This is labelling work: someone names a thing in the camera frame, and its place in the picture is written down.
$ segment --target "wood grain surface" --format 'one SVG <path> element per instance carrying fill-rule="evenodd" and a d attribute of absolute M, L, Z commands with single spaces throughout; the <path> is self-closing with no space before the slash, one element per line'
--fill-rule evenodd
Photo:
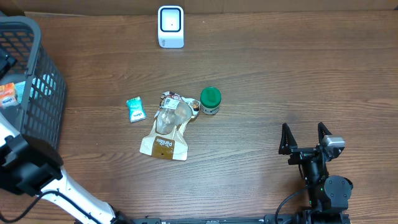
<path fill-rule="evenodd" d="M 37 19 L 42 43 L 68 85 L 60 153 L 85 189 L 130 217 L 257 217 L 304 186 L 278 155 L 282 123 L 299 146 L 322 121 L 346 140 L 328 163 L 354 183 L 353 223 L 398 215 L 398 12 L 296 12 L 186 16 L 185 47 L 161 49 L 156 16 Z M 188 160 L 139 152 L 163 91 L 199 98 L 221 90 L 221 110 L 185 131 Z M 147 119 L 129 122 L 140 96 Z M 0 191 L 15 217 L 33 200 Z M 307 196 L 281 213 L 308 205 Z M 71 223 L 39 204 L 21 223 Z"/>

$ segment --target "green cap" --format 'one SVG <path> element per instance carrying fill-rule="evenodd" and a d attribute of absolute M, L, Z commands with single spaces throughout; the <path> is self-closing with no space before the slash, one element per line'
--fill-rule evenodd
<path fill-rule="evenodd" d="M 214 87 L 206 87 L 201 92 L 200 103 L 207 108 L 216 108 L 221 103 L 220 91 Z"/>

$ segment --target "jar with green lid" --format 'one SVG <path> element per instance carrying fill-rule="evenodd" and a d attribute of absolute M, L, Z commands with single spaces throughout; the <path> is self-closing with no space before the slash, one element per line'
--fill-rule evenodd
<path fill-rule="evenodd" d="M 216 114 L 220 110 L 221 93 L 215 87 L 206 87 L 200 95 L 201 110 L 205 114 Z"/>

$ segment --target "black crate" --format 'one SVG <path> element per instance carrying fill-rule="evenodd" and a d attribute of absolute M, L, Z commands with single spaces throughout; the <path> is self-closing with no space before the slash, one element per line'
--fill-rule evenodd
<path fill-rule="evenodd" d="M 32 19 L 0 17 L 0 60 L 17 60 L 0 85 L 25 81 L 21 103 L 0 107 L 0 112 L 21 134 L 46 140 L 58 149 L 67 89 L 40 42 L 40 27 Z"/>

